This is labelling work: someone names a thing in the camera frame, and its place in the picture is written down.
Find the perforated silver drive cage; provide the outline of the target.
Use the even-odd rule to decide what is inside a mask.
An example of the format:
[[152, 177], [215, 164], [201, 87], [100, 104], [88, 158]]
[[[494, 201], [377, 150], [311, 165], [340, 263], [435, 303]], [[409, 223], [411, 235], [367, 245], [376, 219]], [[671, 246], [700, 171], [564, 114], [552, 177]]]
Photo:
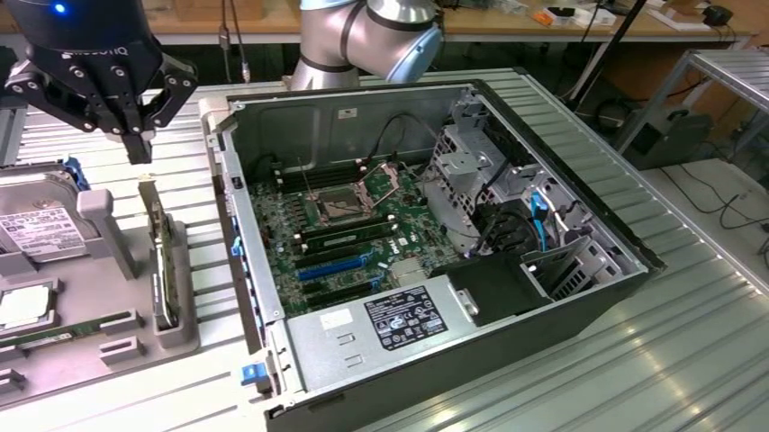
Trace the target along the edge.
[[428, 203], [464, 257], [524, 255], [595, 239], [595, 217], [566, 178], [487, 127], [441, 129], [425, 176]]

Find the green motherboard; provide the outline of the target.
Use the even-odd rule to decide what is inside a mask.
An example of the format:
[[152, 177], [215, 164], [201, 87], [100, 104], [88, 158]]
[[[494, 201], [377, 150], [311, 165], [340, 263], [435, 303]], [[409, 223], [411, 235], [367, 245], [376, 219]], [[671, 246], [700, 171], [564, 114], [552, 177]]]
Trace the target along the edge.
[[[427, 207], [427, 192], [415, 172], [404, 164], [384, 162], [397, 170], [400, 189], [376, 208], [367, 209], [364, 218], [352, 221], [392, 214], [397, 221], [392, 226], [391, 236], [352, 245], [360, 247], [365, 251], [364, 254], [371, 255], [365, 267], [309, 281], [300, 282], [297, 272], [319, 265], [295, 268], [293, 261], [309, 255], [301, 252], [301, 239], [295, 233], [299, 230], [311, 231], [328, 226], [319, 223], [312, 202], [307, 199], [307, 190], [283, 193], [277, 186], [283, 180], [279, 177], [275, 178], [272, 174], [263, 175], [248, 187], [271, 276], [284, 313], [289, 317], [311, 312], [307, 308], [307, 297], [319, 293], [365, 281], [377, 281], [377, 289], [369, 295], [399, 288], [400, 286], [391, 277], [391, 264], [405, 258], [419, 259], [427, 276], [435, 269], [456, 262], [460, 258], [460, 253], [451, 244], [447, 230]], [[381, 162], [369, 165], [356, 163], [363, 177]], [[376, 173], [365, 180], [365, 186], [372, 196], [384, 194], [389, 189], [385, 175]], [[315, 281], [323, 282], [327, 289], [323, 292], [303, 294], [301, 284]]]

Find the black tripod pole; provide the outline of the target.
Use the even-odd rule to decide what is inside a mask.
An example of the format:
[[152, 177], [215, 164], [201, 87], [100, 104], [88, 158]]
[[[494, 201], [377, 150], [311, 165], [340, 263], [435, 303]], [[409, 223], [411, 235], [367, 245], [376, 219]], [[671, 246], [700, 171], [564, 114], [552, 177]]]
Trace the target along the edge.
[[591, 58], [591, 60], [587, 63], [587, 66], [582, 72], [582, 75], [578, 79], [576, 85], [574, 87], [574, 90], [570, 94], [570, 98], [566, 102], [566, 106], [568, 107], [568, 109], [575, 112], [584, 100], [584, 97], [587, 96], [587, 93], [590, 91], [590, 88], [592, 86], [592, 84], [595, 83], [595, 80], [599, 77], [602, 68], [607, 62], [607, 56], [612, 53], [612, 51], [615, 50], [615, 48], [619, 46], [622, 39], [627, 33], [627, 30], [631, 27], [631, 24], [636, 18], [636, 16], [639, 15], [644, 5], [646, 5], [647, 0], [635, 0], [630, 11], [627, 13], [627, 15], [624, 16], [624, 19], [622, 21], [622, 23], [619, 24], [619, 27], [616, 29], [616, 31], [614, 32], [614, 35], [610, 39], [608, 42], [603, 42], [599, 47], [598, 50]]

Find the green RAM stick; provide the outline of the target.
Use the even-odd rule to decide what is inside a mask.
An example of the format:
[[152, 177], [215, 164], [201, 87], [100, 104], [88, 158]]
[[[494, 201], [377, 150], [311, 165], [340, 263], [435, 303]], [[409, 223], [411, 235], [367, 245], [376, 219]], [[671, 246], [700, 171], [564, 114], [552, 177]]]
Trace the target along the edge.
[[66, 326], [49, 328], [22, 336], [0, 339], [0, 348], [14, 347], [21, 350], [44, 347], [50, 344], [85, 338], [102, 332], [102, 326], [126, 319], [129, 313], [109, 314]]
[[393, 225], [392, 221], [384, 221], [376, 224], [336, 227], [307, 233], [300, 244], [301, 252], [313, 254], [389, 237]]

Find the black floor device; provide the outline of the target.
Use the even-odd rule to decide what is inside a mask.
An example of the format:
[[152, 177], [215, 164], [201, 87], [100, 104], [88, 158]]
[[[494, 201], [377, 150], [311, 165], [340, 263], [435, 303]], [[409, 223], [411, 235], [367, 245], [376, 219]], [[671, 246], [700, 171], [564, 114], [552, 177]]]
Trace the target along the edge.
[[680, 107], [664, 109], [643, 123], [623, 153], [624, 158], [639, 171], [684, 162], [713, 127], [709, 114]]

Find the long black expansion slot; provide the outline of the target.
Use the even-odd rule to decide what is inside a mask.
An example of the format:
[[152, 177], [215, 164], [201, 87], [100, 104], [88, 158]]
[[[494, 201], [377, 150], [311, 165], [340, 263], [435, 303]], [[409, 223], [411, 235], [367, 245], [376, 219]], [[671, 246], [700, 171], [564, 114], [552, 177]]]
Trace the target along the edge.
[[377, 281], [365, 281], [364, 283], [307, 297], [305, 304], [311, 308], [319, 308], [339, 302], [348, 302], [349, 300], [368, 296], [377, 288]]
[[325, 301], [308, 302], [307, 308], [309, 311], [320, 311], [320, 310], [323, 310], [331, 306], [337, 306], [340, 304], [356, 301], [356, 300], [365, 298], [365, 297], [367, 297], [365, 293], [357, 293], [357, 294], [351, 295], [351, 296], [344, 297], [344, 298], [332, 298], [332, 299], [325, 300]]
[[293, 261], [293, 267], [296, 269], [301, 269], [311, 266], [320, 266], [340, 259], [357, 257], [364, 253], [365, 251], [360, 247], [356, 246], [340, 247], [333, 250], [328, 250], [325, 252], [320, 252], [316, 254], [309, 254], [307, 256], [297, 258]]

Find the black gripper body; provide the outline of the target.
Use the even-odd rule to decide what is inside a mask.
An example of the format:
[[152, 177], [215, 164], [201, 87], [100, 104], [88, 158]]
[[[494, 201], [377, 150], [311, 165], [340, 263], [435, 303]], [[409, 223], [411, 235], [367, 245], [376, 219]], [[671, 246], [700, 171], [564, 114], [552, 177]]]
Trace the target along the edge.
[[5, 5], [26, 42], [6, 91], [22, 86], [24, 66], [78, 90], [69, 71], [77, 65], [109, 92], [117, 82], [113, 68], [120, 67], [132, 93], [144, 93], [161, 68], [162, 52], [140, 0], [5, 0]]

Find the slotted silver disk bay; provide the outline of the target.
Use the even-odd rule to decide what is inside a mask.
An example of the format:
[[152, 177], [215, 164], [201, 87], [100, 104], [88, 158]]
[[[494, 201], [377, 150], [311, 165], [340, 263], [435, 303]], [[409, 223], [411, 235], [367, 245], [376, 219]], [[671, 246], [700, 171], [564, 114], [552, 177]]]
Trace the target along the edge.
[[604, 248], [590, 237], [576, 238], [566, 246], [522, 256], [530, 274], [546, 296], [559, 301], [623, 276]]

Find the wooden workbench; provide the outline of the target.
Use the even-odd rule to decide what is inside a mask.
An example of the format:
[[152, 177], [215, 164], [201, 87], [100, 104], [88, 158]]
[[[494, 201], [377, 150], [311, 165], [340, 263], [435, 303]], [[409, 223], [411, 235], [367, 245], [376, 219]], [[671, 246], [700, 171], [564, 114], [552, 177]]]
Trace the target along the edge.
[[[201, 20], [182, 20], [174, 10], [174, 0], [145, 0], [152, 33], [166, 45], [216, 44], [221, 22], [221, 0]], [[300, 12], [296, 0], [263, 0], [261, 16], [248, 20], [237, 12], [237, 23], [229, 25], [233, 36], [249, 44], [297, 43]], [[445, 41], [448, 42], [570, 42], [610, 41], [619, 29], [616, 25], [583, 28], [544, 26], [527, 14], [503, 13], [496, 10], [459, 8], [444, 13]], [[622, 37], [624, 42], [735, 42], [742, 45], [759, 33], [746, 19], [734, 17], [722, 30], [678, 31], [666, 26], [647, 12], [640, 12]]]

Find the silver chipset heatsink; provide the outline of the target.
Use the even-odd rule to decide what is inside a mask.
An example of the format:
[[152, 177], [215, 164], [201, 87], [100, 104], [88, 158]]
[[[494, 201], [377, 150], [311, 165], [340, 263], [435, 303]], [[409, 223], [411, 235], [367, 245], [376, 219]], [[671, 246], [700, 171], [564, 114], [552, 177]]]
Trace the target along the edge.
[[399, 286], [419, 283], [427, 279], [427, 272], [416, 257], [405, 258], [391, 264], [389, 274]]

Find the silver hard disk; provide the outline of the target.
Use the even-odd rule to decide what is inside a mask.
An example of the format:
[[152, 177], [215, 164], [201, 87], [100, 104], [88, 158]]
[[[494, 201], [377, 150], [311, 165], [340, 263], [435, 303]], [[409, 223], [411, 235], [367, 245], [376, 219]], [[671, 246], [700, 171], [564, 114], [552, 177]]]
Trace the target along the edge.
[[98, 231], [78, 215], [80, 192], [60, 162], [0, 166], [0, 251], [40, 264], [85, 255]]

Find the green graphics card black cooler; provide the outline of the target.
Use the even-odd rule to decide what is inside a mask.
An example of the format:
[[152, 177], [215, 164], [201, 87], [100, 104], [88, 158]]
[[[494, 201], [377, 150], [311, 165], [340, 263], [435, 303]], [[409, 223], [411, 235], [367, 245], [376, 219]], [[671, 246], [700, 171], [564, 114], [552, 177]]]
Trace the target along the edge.
[[138, 196], [145, 206], [149, 220], [154, 270], [152, 273], [152, 315], [158, 330], [178, 325], [178, 300], [174, 278], [174, 225], [162, 208], [154, 186], [154, 179], [142, 175], [137, 183]]

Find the blue expansion slot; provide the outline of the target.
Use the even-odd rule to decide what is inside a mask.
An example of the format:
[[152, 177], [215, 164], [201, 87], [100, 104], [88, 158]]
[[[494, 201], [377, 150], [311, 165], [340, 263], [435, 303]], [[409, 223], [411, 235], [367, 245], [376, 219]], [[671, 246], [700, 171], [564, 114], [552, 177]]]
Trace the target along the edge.
[[353, 258], [344, 259], [332, 263], [327, 263], [315, 268], [309, 268], [297, 272], [297, 280], [300, 282], [317, 279], [328, 275], [336, 275], [348, 270], [355, 270], [367, 266], [371, 255], [361, 254]]

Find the aluminium frame table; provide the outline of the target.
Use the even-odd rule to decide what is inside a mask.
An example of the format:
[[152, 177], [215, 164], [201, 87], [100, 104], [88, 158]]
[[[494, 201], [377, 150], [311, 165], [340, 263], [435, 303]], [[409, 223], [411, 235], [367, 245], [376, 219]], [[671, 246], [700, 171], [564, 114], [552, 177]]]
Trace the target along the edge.
[[680, 104], [666, 105], [666, 100], [674, 93], [675, 85], [691, 68], [702, 73], [702, 77], [706, 79], [705, 86], [711, 83], [719, 84], [762, 113], [762, 118], [754, 129], [738, 139], [738, 146], [743, 147], [761, 129], [769, 126], [769, 48], [691, 49], [684, 52], [659, 89], [642, 109], [630, 116], [619, 130], [614, 148], [623, 158], [632, 138], [654, 113], [674, 107], [691, 110], [692, 98], [690, 96]]

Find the grey metal frame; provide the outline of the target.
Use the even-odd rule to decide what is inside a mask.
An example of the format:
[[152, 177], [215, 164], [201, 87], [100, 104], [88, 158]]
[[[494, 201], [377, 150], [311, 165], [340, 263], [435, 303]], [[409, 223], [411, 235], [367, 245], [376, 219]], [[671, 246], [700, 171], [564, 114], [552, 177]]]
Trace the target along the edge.
[[0, 110], [0, 166], [13, 165], [17, 161], [25, 118], [25, 107]]

